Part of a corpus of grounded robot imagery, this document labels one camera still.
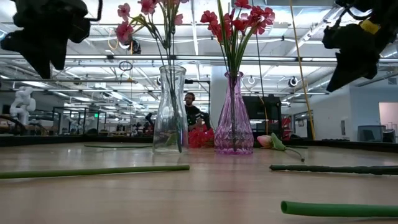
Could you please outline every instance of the person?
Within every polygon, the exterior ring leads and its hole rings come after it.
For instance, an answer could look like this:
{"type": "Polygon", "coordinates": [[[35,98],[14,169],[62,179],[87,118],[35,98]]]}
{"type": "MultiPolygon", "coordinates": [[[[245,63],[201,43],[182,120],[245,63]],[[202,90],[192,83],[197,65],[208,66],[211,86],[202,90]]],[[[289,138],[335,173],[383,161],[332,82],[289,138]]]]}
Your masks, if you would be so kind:
{"type": "Polygon", "coordinates": [[[199,108],[193,105],[195,94],[187,93],[185,95],[185,112],[187,113],[188,130],[191,131],[201,126],[201,113],[199,108]]]}

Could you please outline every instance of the monitor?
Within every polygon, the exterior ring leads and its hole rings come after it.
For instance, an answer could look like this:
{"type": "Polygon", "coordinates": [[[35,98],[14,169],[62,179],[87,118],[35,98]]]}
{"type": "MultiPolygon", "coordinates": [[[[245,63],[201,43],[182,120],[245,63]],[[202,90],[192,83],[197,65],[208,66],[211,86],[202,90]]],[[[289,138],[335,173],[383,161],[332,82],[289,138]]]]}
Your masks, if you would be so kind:
{"type": "MultiPolygon", "coordinates": [[[[281,119],[281,102],[279,97],[265,96],[262,98],[267,110],[268,120],[281,119]]],[[[265,119],[264,105],[258,96],[243,96],[249,119],[265,119]]]]}

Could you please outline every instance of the pink glass vase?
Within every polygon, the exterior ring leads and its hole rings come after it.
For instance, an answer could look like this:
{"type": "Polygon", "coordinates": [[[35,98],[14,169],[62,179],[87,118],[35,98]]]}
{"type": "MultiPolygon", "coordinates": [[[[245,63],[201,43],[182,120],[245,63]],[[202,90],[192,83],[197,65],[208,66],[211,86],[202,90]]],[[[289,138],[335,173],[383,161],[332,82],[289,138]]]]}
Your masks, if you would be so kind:
{"type": "Polygon", "coordinates": [[[253,153],[254,138],[248,112],[241,94],[243,73],[225,73],[228,87],[215,134],[217,154],[246,155],[253,153]]]}

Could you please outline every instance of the wooden table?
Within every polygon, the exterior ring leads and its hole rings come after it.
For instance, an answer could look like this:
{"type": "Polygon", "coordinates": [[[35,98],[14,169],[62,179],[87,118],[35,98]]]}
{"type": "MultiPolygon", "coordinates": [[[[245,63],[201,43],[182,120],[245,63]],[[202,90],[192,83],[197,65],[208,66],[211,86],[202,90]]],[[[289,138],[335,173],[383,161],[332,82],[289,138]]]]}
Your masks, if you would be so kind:
{"type": "MultiPolygon", "coordinates": [[[[85,144],[114,145],[86,142],[85,144]]],[[[258,149],[252,156],[216,156],[211,149],[152,155],[151,149],[84,148],[83,143],[0,148],[0,169],[48,170],[190,164],[190,171],[0,180],[5,224],[332,224],[398,223],[391,219],[284,215],[280,201],[398,205],[398,177],[270,172],[301,164],[295,154],[258,149]]],[[[299,149],[306,164],[392,166],[398,154],[299,149]]]]}

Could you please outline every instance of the clear glass vase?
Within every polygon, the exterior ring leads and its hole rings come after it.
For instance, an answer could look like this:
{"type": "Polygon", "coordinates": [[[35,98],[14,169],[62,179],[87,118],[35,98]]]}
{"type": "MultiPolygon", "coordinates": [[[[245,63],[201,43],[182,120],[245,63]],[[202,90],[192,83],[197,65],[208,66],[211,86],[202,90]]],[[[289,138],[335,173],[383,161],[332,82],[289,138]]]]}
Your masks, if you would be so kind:
{"type": "Polygon", "coordinates": [[[188,149],[187,115],[182,100],[186,69],[160,67],[162,95],[154,129],[154,153],[183,153],[188,149]]]}
{"type": "Polygon", "coordinates": [[[254,138],[248,111],[241,94],[243,73],[225,73],[228,87],[215,134],[217,154],[246,155],[253,153],[254,138]]]}

